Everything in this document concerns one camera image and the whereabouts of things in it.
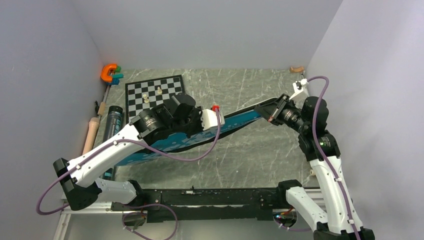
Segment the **blue racket bag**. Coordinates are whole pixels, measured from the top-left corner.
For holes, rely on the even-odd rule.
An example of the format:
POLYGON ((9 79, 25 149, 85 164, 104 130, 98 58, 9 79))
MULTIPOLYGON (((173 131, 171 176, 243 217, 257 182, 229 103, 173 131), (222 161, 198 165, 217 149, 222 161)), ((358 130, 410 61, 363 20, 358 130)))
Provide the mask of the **blue racket bag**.
MULTIPOLYGON (((224 124, 221 125, 219 138, 225 138, 232 133, 246 127, 247 125, 260 120, 262 116, 255 112, 254 108, 270 104, 276 100, 276 97, 271 97, 251 106, 224 115, 221 118, 221 120, 224 121, 224 124)), ((212 143, 216 137, 217 130, 218 128, 215 126, 211 129, 196 133, 190 138, 188 138, 187 135, 182 132, 174 133, 167 139, 156 141, 155 143, 151 144, 151 146, 166 153, 181 153, 192 148, 205 145, 207 143, 212 143)), ((157 156, 158 154, 155 152, 152 152, 148 149, 141 149, 125 157, 123 160, 118 162, 116 166, 128 166, 136 163, 147 162, 153 160, 157 156)))

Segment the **black shuttlecock tube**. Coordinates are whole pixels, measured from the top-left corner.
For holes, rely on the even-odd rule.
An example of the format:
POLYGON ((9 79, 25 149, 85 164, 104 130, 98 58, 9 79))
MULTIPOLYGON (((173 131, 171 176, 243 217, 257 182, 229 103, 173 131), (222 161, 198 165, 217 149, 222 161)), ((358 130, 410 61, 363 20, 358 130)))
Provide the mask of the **black shuttlecock tube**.
MULTIPOLYGON (((117 105, 112 105, 108 109, 106 125, 103 134, 103 142, 109 140, 121 130, 123 108, 117 105)), ((115 166, 106 170, 101 178, 104 180, 112 180, 115 175, 115 166)))

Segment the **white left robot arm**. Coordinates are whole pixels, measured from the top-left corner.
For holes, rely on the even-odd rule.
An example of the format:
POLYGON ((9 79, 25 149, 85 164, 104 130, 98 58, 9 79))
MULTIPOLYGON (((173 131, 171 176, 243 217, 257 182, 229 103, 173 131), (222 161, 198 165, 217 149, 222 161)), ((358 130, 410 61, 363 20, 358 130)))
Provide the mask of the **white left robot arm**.
POLYGON ((131 210, 139 209, 145 194, 137 181, 110 181, 102 179, 101 174, 142 149, 166 155, 152 145, 173 134, 182 133, 190 138, 215 130, 218 137, 225 122, 220 109, 216 106, 203 109, 195 104, 185 93, 174 95, 156 107, 141 111, 121 131, 82 156, 55 161, 53 166, 69 207, 79 211, 97 201, 106 201, 125 204, 131 210))

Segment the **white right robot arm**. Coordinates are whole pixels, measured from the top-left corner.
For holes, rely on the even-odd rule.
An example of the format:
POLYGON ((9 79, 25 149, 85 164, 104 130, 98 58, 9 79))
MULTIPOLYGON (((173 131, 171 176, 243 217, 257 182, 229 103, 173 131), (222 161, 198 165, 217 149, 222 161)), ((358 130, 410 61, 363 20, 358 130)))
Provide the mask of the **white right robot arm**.
POLYGON ((311 166, 323 196, 322 209, 297 180, 278 183, 275 200, 282 207, 293 207, 307 222, 315 240, 374 240, 364 227, 347 190, 341 152, 335 137, 327 130, 329 110, 325 100, 309 96, 302 108, 285 94, 255 111, 269 123, 286 125, 298 134, 298 143, 311 166))

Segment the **cream chess piece front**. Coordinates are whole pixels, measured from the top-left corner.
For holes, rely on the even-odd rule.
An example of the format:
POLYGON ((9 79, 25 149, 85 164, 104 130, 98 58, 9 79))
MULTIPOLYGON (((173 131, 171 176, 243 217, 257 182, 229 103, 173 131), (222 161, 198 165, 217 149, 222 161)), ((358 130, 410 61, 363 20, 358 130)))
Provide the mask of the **cream chess piece front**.
POLYGON ((146 103, 146 104, 147 104, 147 103, 149 103, 149 102, 150 102, 150 100, 149 100, 149 96, 148 96, 147 94, 143 94, 143 95, 142 95, 142 98, 143 98, 143 102, 144 102, 144 103, 146 103))

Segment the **small wooden arch block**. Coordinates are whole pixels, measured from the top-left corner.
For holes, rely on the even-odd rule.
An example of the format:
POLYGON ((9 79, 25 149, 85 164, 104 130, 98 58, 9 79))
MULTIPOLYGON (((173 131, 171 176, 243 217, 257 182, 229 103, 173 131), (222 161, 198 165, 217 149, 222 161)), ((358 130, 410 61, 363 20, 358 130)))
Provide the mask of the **small wooden arch block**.
POLYGON ((291 73, 303 73, 305 71, 305 68, 303 66, 299 66, 299 67, 293 67, 293 66, 291 66, 289 68, 289 71, 291 73))

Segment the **black white chessboard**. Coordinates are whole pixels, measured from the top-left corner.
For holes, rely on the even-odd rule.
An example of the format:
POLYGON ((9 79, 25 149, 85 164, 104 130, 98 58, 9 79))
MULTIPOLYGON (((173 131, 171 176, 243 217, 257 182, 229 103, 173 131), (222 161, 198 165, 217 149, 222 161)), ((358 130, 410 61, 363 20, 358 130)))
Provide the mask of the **black white chessboard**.
POLYGON ((125 84, 126 121, 137 116, 141 111, 154 108, 170 99, 173 95, 184 93, 182 75, 173 75, 125 84), (162 94, 157 94, 157 87, 162 94), (143 94, 148 95, 149 103, 144 103, 143 94))

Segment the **teal toy blocks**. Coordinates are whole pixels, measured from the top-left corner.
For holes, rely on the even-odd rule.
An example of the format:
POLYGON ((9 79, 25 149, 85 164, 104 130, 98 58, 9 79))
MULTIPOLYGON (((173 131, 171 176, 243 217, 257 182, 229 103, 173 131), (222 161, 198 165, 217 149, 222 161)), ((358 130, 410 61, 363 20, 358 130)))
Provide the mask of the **teal toy blocks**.
POLYGON ((117 65, 115 69, 111 70, 111 85, 118 85, 120 83, 120 80, 124 77, 124 75, 121 73, 122 68, 117 65))

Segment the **orange horseshoe magnet toy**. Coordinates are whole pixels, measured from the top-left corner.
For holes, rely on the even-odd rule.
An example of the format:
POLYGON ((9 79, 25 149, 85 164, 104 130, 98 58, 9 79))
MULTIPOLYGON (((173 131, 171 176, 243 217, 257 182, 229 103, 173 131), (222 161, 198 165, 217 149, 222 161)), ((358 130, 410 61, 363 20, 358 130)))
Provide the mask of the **orange horseshoe magnet toy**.
POLYGON ((113 75, 115 74, 115 71, 117 68, 118 68, 118 65, 116 63, 110 63, 105 65, 100 73, 100 78, 105 83, 112 83, 113 75))

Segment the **beige wooden roller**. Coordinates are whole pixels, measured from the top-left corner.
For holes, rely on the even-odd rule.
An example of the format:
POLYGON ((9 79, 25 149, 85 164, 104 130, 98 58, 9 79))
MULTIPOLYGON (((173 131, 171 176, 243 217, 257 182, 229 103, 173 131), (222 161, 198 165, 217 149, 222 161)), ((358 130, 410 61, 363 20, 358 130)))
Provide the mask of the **beige wooden roller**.
POLYGON ((98 117, 92 117, 88 123, 88 132, 86 135, 84 147, 82 154, 85 155, 93 149, 97 131, 100 125, 100 120, 98 117))

